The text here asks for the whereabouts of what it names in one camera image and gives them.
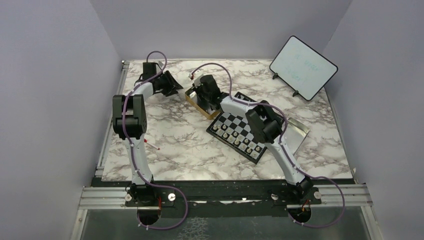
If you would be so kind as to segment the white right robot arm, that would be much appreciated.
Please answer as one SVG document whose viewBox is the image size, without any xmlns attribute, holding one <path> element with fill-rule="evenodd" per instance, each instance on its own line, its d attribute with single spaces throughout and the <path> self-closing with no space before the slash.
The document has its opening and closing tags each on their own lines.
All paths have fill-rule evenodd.
<svg viewBox="0 0 424 240">
<path fill-rule="evenodd" d="M 247 119 L 255 140 L 264 144 L 284 173 L 289 199 L 300 204 L 313 188 L 312 180 L 300 168 L 284 139 L 283 121 L 267 101 L 245 101 L 222 92 L 211 74 L 191 77 L 197 96 L 213 110 L 221 110 Z"/>
</svg>

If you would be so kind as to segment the yellow metal tin box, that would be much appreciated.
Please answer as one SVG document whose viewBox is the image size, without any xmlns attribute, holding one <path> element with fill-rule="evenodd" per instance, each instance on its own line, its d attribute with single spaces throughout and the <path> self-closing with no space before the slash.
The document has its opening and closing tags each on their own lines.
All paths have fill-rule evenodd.
<svg viewBox="0 0 424 240">
<path fill-rule="evenodd" d="M 204 99 L 201 99 L 194 91 L 194 87 L 185 91 L 185 100 L 189 102 L 198 112 L 200 112 L 207 120 L 215 119 L 220 110 L 213 110 L 211 105 Z"/>
</svg>

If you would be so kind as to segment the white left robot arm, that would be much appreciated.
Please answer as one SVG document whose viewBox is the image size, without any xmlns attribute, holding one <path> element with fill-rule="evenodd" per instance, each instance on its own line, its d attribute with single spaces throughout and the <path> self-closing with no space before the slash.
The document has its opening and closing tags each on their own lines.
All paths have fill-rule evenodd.
<svg viewBox="0 0 424 240">
<path fill-rule="evenodd" d="M 183 87 L 159 62 L 144 62 L 143 71 L 134 88 L 112 98 L 112 128 L 123 141 L 131 165 L 131 184 L 125 197 L 128 203 L 150 206 L 160 202 L 153 186 L 153 174 L 145 149 L 147 132 L 146 99 L 155 94 L 168 97 Z"/>
</svg>

